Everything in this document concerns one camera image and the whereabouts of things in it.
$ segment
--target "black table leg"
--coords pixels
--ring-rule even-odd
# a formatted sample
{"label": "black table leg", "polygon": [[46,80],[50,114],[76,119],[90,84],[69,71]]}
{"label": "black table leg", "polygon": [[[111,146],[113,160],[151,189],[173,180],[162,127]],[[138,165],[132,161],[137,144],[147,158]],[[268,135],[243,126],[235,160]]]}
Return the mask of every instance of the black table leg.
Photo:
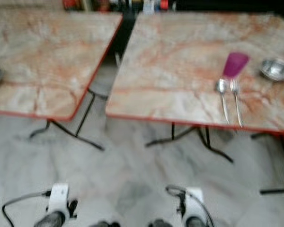
{"label": "black table leg", "polygon": [[68,135],[70,135],[70,136],[72,136],[72,137],[75,137],[75,138],[77,138],[78,140],[81,140],[81,141],[83,141],[83,142],[85,142],[85,143],[88,143],[88,144],[90,144],[90,145],[96,147],[97,149],[99,149],[99,150],[101,150],[101,151],[104,151],[105,149],[104,149],[104,147],[102,147],[101,145],[99,145],[99,144],[97,144],[97,143],[95,143],[95,142],[92,142],[92,141],[90,141],[90,140],[88,140],[88,139],[86,139],[86,138],[83,138],[83,137],[79,136],[79,133],[80,133],[80,131],[81,131],[81,128],[82,128],[82,126],[83,126],[83,124],[84,124],[84,122],[85,122],[85,120],[86,120],[86,118],[87,118],[87,115],[88,115],[88,113],[89,113],[89,111],[90,111],[90,109],[91,109],[91,107],[92,107],[92,105],[93,105],[93,103],[94,103],[94,101],[95,101],[96,96],[98,96],[98,97],[100,97],[100,98],[104,98],[104,96],[99,95],[99,94],[96,94],[96,93],[94,93],[93,91],[88,90],[88,92],[92,94],[92,99],[90,100],[89,105],[88,105],[87,109],[85,110],[85,113],[84,113],[84,115],[83,115],[83,117],[82,117],[82,119],[81,119],[81,121],[80,121],[80,124],[79,124],[79,126],[78,126],[78,128],[77,128],[77,130],[76,130],[75,133],[72,133],[71,131],[69,131],[68,129],[66,129],[64,126],[62,126],[61,124],[59,124],[59,123],[56,122],[56,121],[47,120],[47,122],[46,122],[46,127],[45,127],[44,129],[38,129],[38,130],[34,131],[33,133],[30,134],[29,138],[31,139],[31,138],[33,138],[35,135],[37,135],[37,134],[39,134],[39,133],[42,133],[42,132],[45,132],[45,131],[49,128],[50,123],[52,123],[52,124],[54,124],[55,126],[57,126],[59,129],[61,129],[61,130],[64,131],[65,133],[67,133]]}
{"label": "black table leg", "polygon": [[[254,134],[251,136],[252,139],[256,139],[259,136],[264,136],[264,135],[268,135],[267,133],[258,133],[258,134]],[[280,136],[280,142],[281,142],[281,146],[282,146],[282,150],[284,153],[284,138],[283,136]],[[279,188],[279,189],[269,189],[269,190],[260,190],[260,193],[262,195],[267,195],[267,194],[281,194],[284,193],[284,188]]]}
{"label": "black table leg", "polygon": [[170,143],[172,141],[175,141],[175,140],[178,140],[178,139],[182,138],[183,136],[189,134],[190,132],[192,132],[195,129],[197,129],[197,127],[190,127],[189,129],[186,129],[182,133],[180,133],[178,135],[175,135],[175,124],[172,123],[171,124],[171,137],[170,138],[154,140],[154,141],[151,141],[151,142],[147,143],[145,146],[148,148],[148,147],[151,147],[151,146],[157,145],[157,144]]}
{"label": "black table leg", "polygon": [[229,162],[233,163],[233,159],[231,157],[229,157],[227,154],[225,154],[223,151],[220,151],[216,148],[213,148],[211,145],[210,145],[210,138],[209,138],[209,130],[208,130],[208,127],[205,128],[205,133],[206,133],[206,140],[204,138],[204,135],[201,131],[201,128],[198,128],[198,135],[200,137],[200,140],[201,142],[203,143],[203,145],[209,149],[210,151],[212,151],[213,153],[217,154],[217,155],[220,155],[222,157],[224,157],[225,159],[227,159]]}
{"label": "black table leg", "polygon": [[48,130],[50,124],[51,124],[51,121],[50,121],[50,120],[47,120],[47,121],[46,121],[46,126],[45,126],[45,128],[43,128],[43,129],[38,129],[38,130],[32,132],[32,133],[29,135],[29,138],[31,139],[31,138],[33,138],[35,135],[37,135],[37,134],[39,134],[39,133],[45,132],[46,130]]}
{"label": "black table leg", "polygon": [[180,138],[182,138],[183,136],[189,134],[190,132],[192,132],[193,130],[198,130],[198,135],[202,141],[202,143],[204,144],[204,146],[209,149],[210,151],[214,152],[215,154],[217,155],[220,155],[224,158],[226,158],[228,161],[230,161],[231,163],[233,163],[233,159],[231,157],[229,157],[228,155],[226,155],[224,152],[218,150],[218,149],[215,149],[213,148],[211,145],[210,145],[210,137],[209,137],[209,130],[208,130],[208,127],[205,128],[205,131],[206,131],[206,140],[204,138],[204,135],[202,134],[202,131],[201,131],[201,128],[200,127],[190,127],[188,129],[186,129],[185,131],[183,131],[182,133],[178,134],[178,135],[175,135],[175,124],[172,123],[171,124],[171,137],[170,138],[164,138],[164,139],[159,139],[159,140],[154,140],[154,141],[151,141],[149,143],[147,143],[145,146],[148,148],[148,147],[151,147],[153,145],[157,145],[157,144],[164,144],[164,143],[170,143],[170,142],[173,142],[175,140],[178,140]]}

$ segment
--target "wire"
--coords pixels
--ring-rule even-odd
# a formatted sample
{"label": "wire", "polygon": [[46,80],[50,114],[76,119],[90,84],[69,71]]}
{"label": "wire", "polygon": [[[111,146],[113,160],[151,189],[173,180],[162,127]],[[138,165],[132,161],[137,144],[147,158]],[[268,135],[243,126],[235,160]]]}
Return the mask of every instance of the wire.
{"label": "wire", "polygon": [[169,195],[172,195],[174,197],[179,197],[180,194],[188,194],[191,198],[193,198],[205,211],[207,218],[211,224],[212,227],[214,227],[214,223],[213,223],[213,218],[210,214],[210,212],[207,210],[206,206],[196,197],[194,196],[191,192],[189,192],[187,189],[179,187],[179,186],[175,186],[175,185],[168,185],[166,187],[166,191]]}
{"label": "wire", "polygon": [[11,218],[7,215],[7,213],[6,213],[6,211],[5,211],[5,208],[6,208],[7,206],[9,206],[10,204],[19,202],[19,201],[21,201],[21,200],[25,200],[25,199],[29,199],[29,198],[33,198],[33,197],[39,197],[39,196],[49,197],[50,195],[51,195],[51,191],[48,190],[48,191],[45,191],[45,192],[31,193],[31,194],[27,194],[27,195],[24,195],[24,196],[21,196],[21,197],[12,199],[12,200],[6,202],[6,203],[2,206],[2,214],[3,214],[3,216],[5,217],[5,219],[9,222],[10,226],[11,226],[11,227],[14,227],[14,224],[13,224]]}

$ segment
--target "pink plastic object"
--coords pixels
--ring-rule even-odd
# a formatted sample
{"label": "pink plastic object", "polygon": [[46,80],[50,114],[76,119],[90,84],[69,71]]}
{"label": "pink plastic object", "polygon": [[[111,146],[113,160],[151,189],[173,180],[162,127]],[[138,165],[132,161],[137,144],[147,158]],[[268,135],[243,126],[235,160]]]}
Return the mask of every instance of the pink plastic object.
{"label": "pink plastic object", "polygon": [[240,53],[240,52],[232,52],[228,55],[223,75],[229,79],[234,79],[239,75],[242,69],[245,67],[247,62],[249,61],[249,56]]}

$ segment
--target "white device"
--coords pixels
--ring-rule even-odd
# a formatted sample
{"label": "white device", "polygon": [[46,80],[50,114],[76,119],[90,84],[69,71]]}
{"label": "white device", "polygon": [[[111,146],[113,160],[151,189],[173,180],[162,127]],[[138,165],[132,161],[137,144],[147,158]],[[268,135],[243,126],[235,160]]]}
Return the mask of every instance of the white device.
{"label": "white device", "polygon": [[[201,203],[203,203],[203,192],[201,188],[187,188],[187,191],[194,195]],[[204,209],[201,205],[189,194],[185,194],[185,213],[182,217],[183,226],[187,226],[190,218],[197,217],[206,224],[207,218]]]}
{"label": "white device", "polygon": [[48,213],[60,212],[64,215],[65,221],[70,219],[70,212],[67,207],[69,186],[66,183],[56,183],[53,185],[51,196],[48,202]]}

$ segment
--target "red table edge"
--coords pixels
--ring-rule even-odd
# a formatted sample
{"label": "red table edge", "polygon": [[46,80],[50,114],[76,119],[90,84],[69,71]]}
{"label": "red table edge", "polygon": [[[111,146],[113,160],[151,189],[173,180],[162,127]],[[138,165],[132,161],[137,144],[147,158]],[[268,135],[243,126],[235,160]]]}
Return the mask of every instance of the red table edge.
{"label": "red table edge", "polygon": [[200,127],[212,127],[217,129],[229,129],[229,130],[240,130],[240,131],[254,131],[254,132],[263,132],[272,135],[283,135],[284,131],[274,131],[266,128],[254,128],[254,127],[239,127],[235,125],[219,125],[219,124],[202,124],[199,122],[188,122],[188,121],[179,121],[179,120],[163,120],[160,118],[150,118],[150,117],[133,117],[128,115],[122,114],[110,114],[106,112],[107,117],[116,118],[116,119],[123,119],[123,120],[134,120],[134,121],[148,121],[148,122],[163,122],[163,123],[174,123],[174,124],[181,124],[181,125],[195,125]]}
{"label": "red table edge", "polygon": [[98,66],[96,67],[95,71],[93,72],[93,75],[91,76],[91,78],[90,78],[90,80],[88,82],[88,85],[85,87],[85,90],[84,90],[84,93],[82,95],[82,98],[79,100],[77,107],[75,108],[74,112],[69,117],[57,117],[57,118],[55,118],[53,116],[37,115],[35,113],[17,113],[17,112],[2,111],[2,110],[0,110],[0,115],[14,116],[14,117],[26,117],[26,118],[33,118],[33,119],[38,119],[38,120],[53,120],[53,121],[55,120],[55,121],[66,121],[66,122],[69,121],[70,122],[75,117],[75,115],[77,114],[77,112],[78,112],[78,110],[79,110],[79,108],[80,108],[80,106],[81,106],[81,104],[82,104],[82,102],[83,102],[83,100],[85,98],[85,95],[86,95],[86,93],[88,91],[88,88],[91,85],[92,81],[94,80],[96,74],[98,73],[98,70],[100,69],[100,67],[101,67],[101,65],[103,63],[103,61],[104,61],[104,59],[106,57],[106,54],[107,54],[110,46],[112,45],[112,43],[113,43],[113,41],[115,39],[115,36],[117,35],[117,33],[118,33],[119,29],[120,29],[120,26],[121,26],[122,22],[123,22],[123,15],[121,15],[121,19],[120,19],[119,25],[116,28],[116,30],[115,30],[111,40],[109,41],[109,43],[108,43],[108,45],[106,47],[106,50],[104,51],[104,53],[103,53],[103,55],[102,55],[102,57],[101,57],[101,59],[100,59],[100,61],[98,63]]}

